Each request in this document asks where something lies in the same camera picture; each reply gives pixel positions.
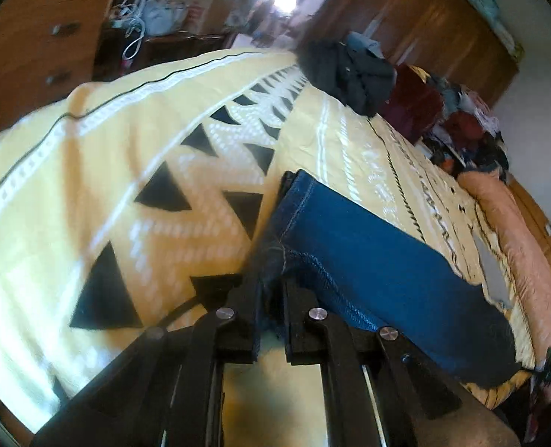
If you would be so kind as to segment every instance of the black triangle pattern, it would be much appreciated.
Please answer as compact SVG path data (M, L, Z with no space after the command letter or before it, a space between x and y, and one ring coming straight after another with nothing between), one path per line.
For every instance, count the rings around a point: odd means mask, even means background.
M255 157L259 168L263 170L263 174L267 174L267 170L270 168L271 160L274 158L274 150L249 143L245 143L245 146Z
M261 122L261 125L263 126L263 129L265 129L265 132L269 134L273 139L278 139L280 136L280 129L276 127L270 127L266 125L261 119L259 119Z
M238 121L232 119L232 116L230 116L226 106L222 106L220 109L215 111L211 117L217 121L222 121L224 124L235 124L237 126L241 125Z
M274 113L275 117L277 117L282 122L284 122L286 120L284 115L280 111L277 110L276 106L272 106L271 108L273 110L273 113Z
M197 299L205 310L213 311L226 304L228 293L242 283L241 274L191 277Z
M284 106L291 111L292 110L292 102L288 98L281 98L281 101L284 103Z
M56 376L54 376L54 382L52 383L52 392L58 397L60 406L63 406L70 400L62 384L60 384L60 380Z
M191 205L174 181L165 161L139 192L135 202L167 212L191 210Z
M205 129L203 129L203 124L199 124L180 144L181 146L191 146L191 148L199 149L209 156L218 157L205 133Z
M87 276L69 326L82 330L143 326L128 294L110 242L104 247Z
M251 87L251 91L255 92L262 92L263 94L269 94L265 87L263 87L261 84L255 84L253 87Z
M241 94L237 98L234 99L236 104L240 104L241 106L252 106L253 104L257 104L254 101L251 101L247 96L244 94Z
M241 221L246 234L252 239L257 225L257 218L259 218L263 195L242 191L224 191L222 193Z

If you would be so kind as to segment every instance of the dark red clothing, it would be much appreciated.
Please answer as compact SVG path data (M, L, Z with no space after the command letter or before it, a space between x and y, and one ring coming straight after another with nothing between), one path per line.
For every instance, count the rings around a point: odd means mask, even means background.
M454 112L443 124L451 136L453 146L456 150L469 149L476 151L478 141L485 134L484 128L478 122L475 116L464 111Z
M430 130L443 110L443 98L408 65L396 67L393 91L379 114L411 143Z

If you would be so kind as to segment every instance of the drawer knob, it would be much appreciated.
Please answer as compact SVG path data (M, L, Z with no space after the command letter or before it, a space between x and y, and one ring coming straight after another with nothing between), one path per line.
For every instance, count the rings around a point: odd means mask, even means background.
M52 74L51 76L46 77L46 85L55 86L57 84L61 84L69 80L69 77L71 77L70 70L60 71L59 73Z
M52 27L51 34L56 37L66 37L74 34L80 26L81 22L59 23Z

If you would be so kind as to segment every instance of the wooden bed frame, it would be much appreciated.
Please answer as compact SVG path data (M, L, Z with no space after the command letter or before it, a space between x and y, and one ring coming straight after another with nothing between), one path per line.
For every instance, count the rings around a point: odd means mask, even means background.
M516 199L520 212L522 212L526 225L528 225L551 266L551 235L547 233L545 228L548 224L547 216L544 215L538 204L513 176L510 176L509 188Z

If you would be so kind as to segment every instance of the pile of clothes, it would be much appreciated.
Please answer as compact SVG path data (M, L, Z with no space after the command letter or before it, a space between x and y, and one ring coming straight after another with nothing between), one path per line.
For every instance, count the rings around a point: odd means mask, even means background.
M297 51L310 83L357 114L380 114L412 144L421 138L450 174L509 168L499 121L480 96L425 70L384 57L378 42L351 32L346 43L321 40ZM455 160L460 162L454 167Z

